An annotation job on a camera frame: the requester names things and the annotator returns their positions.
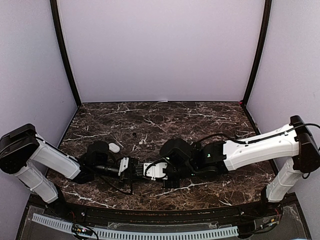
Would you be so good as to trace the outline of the white earbud charging case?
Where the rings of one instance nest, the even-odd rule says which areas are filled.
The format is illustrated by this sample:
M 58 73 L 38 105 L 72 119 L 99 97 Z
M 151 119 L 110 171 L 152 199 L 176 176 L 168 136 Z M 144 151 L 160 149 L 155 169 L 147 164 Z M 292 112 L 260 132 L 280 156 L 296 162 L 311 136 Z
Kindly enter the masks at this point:
M 109 150 L 113 153 L 119 153 L 121 150 L 121 148 L 113 142 L 109 143 L 108 146 L 109 146 Z

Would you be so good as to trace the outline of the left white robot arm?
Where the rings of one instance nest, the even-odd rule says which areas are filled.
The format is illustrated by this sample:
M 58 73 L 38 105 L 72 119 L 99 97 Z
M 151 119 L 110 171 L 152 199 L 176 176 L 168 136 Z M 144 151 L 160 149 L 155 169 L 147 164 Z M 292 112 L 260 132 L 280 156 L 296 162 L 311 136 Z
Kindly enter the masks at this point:
M 71 213 L 58 187 L 50 182 L 34 165 L 38 162 L 77 183 L 91 182 L 95 177 L 119 178 L 119 184 L 133 177 L 134 162 L 130 157 L 116 160 L 111 144 L 95 141 L 86 152 L 76 158 L 57 149 L 40 135 L 35 126 L 25 124 L 0 138 L 0 169 L 18 178 L 60 218 Z

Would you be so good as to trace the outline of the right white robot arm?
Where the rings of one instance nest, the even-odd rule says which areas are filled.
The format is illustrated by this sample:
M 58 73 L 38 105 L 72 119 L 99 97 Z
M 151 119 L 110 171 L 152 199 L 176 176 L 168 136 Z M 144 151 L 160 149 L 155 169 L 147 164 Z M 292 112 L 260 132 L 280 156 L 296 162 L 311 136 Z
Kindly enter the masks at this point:
M 170 180 L 222 175 L 241 167 L 286 157 L 275 179 L 264 187 L 255 213 L 266 217 L 283 200 L 285 194 L 303 177 L 320 167 L 320 151 L 309 124 L 300 116 L 290 117 L 290 123 L 274 131 L 241 140 L 227 140 L 201 145 L 189 144 L 181 138 L 168 140 L 159 155 L 173 166 Z

